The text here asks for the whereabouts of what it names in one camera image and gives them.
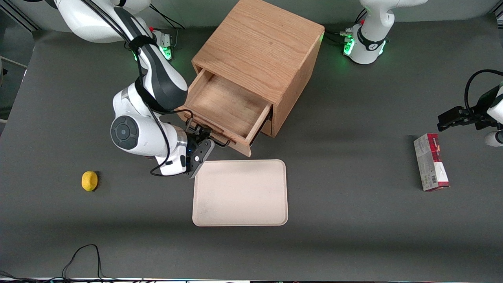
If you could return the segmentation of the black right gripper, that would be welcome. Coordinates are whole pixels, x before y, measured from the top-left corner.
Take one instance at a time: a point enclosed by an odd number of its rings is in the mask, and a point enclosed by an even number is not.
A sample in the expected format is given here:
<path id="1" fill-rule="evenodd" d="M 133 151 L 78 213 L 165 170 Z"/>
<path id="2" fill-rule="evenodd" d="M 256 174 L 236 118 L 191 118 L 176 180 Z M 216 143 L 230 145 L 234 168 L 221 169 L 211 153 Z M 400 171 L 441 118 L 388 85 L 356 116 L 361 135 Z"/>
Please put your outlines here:
<path id="1" fill-rule="evenodd" d="M 215 147 L 211 139 L 212 129 L 199 129 L 199 124 L 187 126 L 185 175 L 189 179 L 195 178 L 203 163 L 207 160 Z"/>

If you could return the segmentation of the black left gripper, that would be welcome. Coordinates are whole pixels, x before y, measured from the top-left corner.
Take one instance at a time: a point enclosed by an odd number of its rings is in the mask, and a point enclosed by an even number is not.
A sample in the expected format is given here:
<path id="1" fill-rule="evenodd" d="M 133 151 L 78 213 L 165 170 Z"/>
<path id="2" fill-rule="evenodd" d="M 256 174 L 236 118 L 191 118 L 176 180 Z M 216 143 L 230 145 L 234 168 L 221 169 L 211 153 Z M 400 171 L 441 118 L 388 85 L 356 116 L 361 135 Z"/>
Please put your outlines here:
<path id="1" fill-rule="evenodd" d="M 475 114 L 476 130 L 487 127 L 502 130 L 502 86 L 496 86 L 483 94 L 471 109 Z M 456 106 L 439 115 L 438 121 L 438 131 L 442 132 L 451 127 L 471 124 L 471 114 L 464 107 Z"/>

